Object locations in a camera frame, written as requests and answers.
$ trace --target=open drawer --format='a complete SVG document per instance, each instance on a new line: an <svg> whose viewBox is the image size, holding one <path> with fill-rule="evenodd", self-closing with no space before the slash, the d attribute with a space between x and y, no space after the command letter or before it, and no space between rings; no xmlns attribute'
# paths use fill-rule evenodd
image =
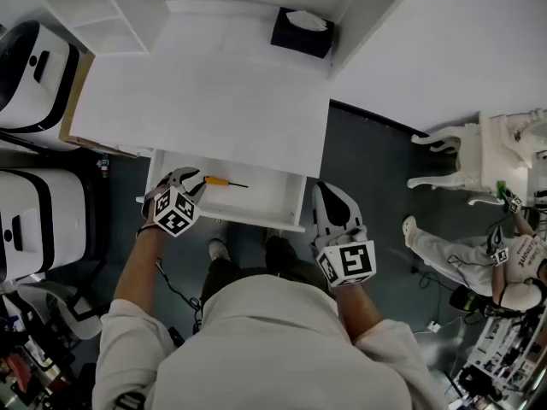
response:
<svg viewBox="0 0 547 410"><path fill-rule="evenodd" d="M203 176L228 179L234 185L208 185L198 207L202 216L247 225L304 232L299 225L306 177L264 167L154 149L145 193L167 173L180 167L198 168Z"/></svg>

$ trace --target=orange screwdriver handle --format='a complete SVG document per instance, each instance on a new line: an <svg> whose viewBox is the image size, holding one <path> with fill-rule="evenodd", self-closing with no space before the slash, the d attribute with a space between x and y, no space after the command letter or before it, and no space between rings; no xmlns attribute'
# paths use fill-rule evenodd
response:
<svg viewBox="0 0 547 410"><path fill-rule="evenodd" d="M229 185L230 182L226 179L216 178L215 176L205 176L203 177L205 184L209 185Z"/></svg>

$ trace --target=black tissue box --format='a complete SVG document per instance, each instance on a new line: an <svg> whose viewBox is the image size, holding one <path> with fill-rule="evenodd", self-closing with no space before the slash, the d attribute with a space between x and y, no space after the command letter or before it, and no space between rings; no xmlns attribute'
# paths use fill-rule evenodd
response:
<svg viewBox="0 0 547 410"><path fill-rule="evenodd" d="M290 12L295 11L288 8L279 8L277 20L273 27L271 44L324 58L332 46L334 23L326 20L325 31L308 31L291 24L287 18L287 14Z"/></svg>

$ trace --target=shoe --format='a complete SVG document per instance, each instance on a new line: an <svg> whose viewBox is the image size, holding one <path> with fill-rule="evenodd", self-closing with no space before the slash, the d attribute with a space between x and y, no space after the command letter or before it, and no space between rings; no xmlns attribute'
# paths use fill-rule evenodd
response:
<svg viewBox="0 0 547 410"><path fill-rule="evenodd" d="M403 220L404 244L406 244L407 248L410 247L410 234L412 234L417 227L416 218L413 215L410 215Z"/></svg>
<svg viewBox="0 0 547 410"><path fill-rule="evenodd" d="M211 259L211 262L218 260L219 258L226 261L232 261L232 258L228 253L228 248L218 238L213 238L209 242L209 257Z"/></svg>
<svg viewBox="0 0 547 410"><path fill-rule="evenodd" d="M266 243L272 237L283 238L283 231L281 231L280 229L266 228L266 232L264 233L264 246L266 246Z"/></svg>

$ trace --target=dark floor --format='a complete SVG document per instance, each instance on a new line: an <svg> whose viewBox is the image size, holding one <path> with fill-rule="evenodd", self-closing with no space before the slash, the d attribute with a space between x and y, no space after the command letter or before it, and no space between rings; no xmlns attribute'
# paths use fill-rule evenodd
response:
<svg viewBox="0 0 547 410"><path fill-rule="evenodd" d="M135 196L143 193L148 163L146 158L112 160L109 264L93 285L89 297L94 302L110 301L135 231L143 223ZM489 224L503 217L499 207L468 206L465 191L406 187L409 177L449 173L453 165L453 157L411 144L408 133L339 109L332 108L329 113L321 179L340 187L359 203L369 238L375 241L378 263L377 275L365 283L365 288L386 318L402 320L414 331L423 331L429 321L436 319L439 289L430 284L421 290L420 276L410 272L416 265L422 271L427 269L404 246L404 216L415 215L420 227L448 239L483 235ZM309 243L314 236L310 192L314 184L315 180L309 179L304 198L301 223L306 233L288 235L301 257L309 260ZM182 237L170 241L163 260L172 284L187 296L200 294L209 264L207 244L212 237L227 238L232 257L242 267L263 265L262 228L202 218ZM73 264L52 271L50 276L73 284L91 269L91 263ZM448 304L449 291L440 293L438 320L447 324L460 314ZM191 334L192 311L159 276L156 317L167 326L175 326L183 337ZM474 328L480 331L481 326ZM470 331L467 336L472 342L478 331ZM443 338L451 339L456 334L457 327Z"/></svg>

